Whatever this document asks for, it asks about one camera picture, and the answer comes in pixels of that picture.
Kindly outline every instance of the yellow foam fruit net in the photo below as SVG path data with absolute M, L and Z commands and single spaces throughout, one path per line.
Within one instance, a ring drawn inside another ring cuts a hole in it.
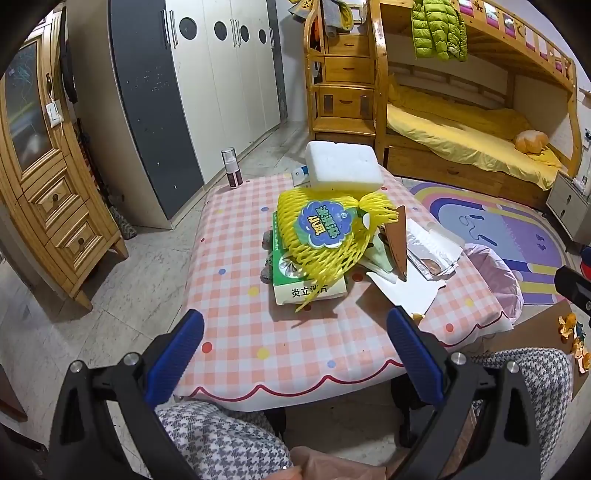
M 368 213 L 369 229 L 365 228 L 359 216 L 355 216 L 351 233 L 345 236 L 337 248 L 314 248 L 302 244 L 296 234 L 294 223 L 302 208 L 313 200 L 331 200 L 340 203 L 345 209 L 357 208 Z M 397 220 L 398 212 L 381 192 L 369 193 L 358 200 L 346 192 L 320 192 L 297 187 L 281 193 L 277 202 L 277 224 L 284 248 L 319 287 L 330 287 L 359 261 L 379 225 Z M 316 288 L 311 291 L 296 311 L 314 300 L 320 290 L 321 288 Z

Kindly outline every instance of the white wardrobe door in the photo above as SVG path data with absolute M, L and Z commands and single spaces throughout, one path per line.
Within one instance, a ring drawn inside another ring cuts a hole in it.
M 267 129 L 256 61 L 258 35 L 256 25 L 258 22 L 252 12 L 251 0 L 232 0 L 232 16 L 238 34 L 238 59 L 246 101 L 246 113 L 251 126 L 251 142 L 254 142 Z
M 269 27 L 267 2 L 265 0 L 255 0 L 253 10 L 258 20 L 254 41 L 256 43 L 256 63 L 261 82 L 262 105 L 265 112 L 265 130 L 270 130 L 281 122 L 272 50 L 275 42 Z
M 204 0 L 203 10 L 209 53 L 217 90 L 217 102 L 226 131 L 226 148 L 240 154 L 251 142 L 246 105 L 242 92 L 238 39 L 229 0 Z
M 226 135 L 207 46 L 203 0 L 166 0 L 166 7 L 178 88 L 193 149 L 207 183 L 223 168 L 220 151 L 226 148 Z

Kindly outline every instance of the yellow bedsheet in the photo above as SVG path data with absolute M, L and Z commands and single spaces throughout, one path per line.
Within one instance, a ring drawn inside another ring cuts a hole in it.
M 390 86 L 388 99 L 388 126 L 446 160 L 503 171 L 543 190 L 552 187 L 562 168 L 550 149 L 540 155 L 515 149 L 510 140 L 530 129 L 515 110 L 484 110 L 395 84 Z

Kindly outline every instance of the trash can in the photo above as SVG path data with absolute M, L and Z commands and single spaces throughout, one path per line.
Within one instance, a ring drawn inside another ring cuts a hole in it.
M 505 315 L 515 323 L 523 310 L 523 295 L 511 269 L 494 250 L 484 245 L 466 244 L 464 252 L 503 307 Z

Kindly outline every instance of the pink checkered tablecloth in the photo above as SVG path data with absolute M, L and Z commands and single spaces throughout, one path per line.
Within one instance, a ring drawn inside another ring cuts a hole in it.
M 407 216 L 423 226 L 434 221 L 385 170 L 384 177 L 382 189 L 394 205 L 405 205 Z M 335 397 L 404 372 L 385 330 L 392 304 L 364 268 L 346 274 L 346 297 L 314 301 L 298 313 L 294 305 L 277 306 L 272 286 L 261 283 L 262 236 L 271 229 L 279 194 L 292 187 L 286 174 L 210 192 L 183 305 L 203 314 L 205 333 L 175 394 L 252 411 Z M 512 326 L 462 254 L 421 329 L 457 349 Z

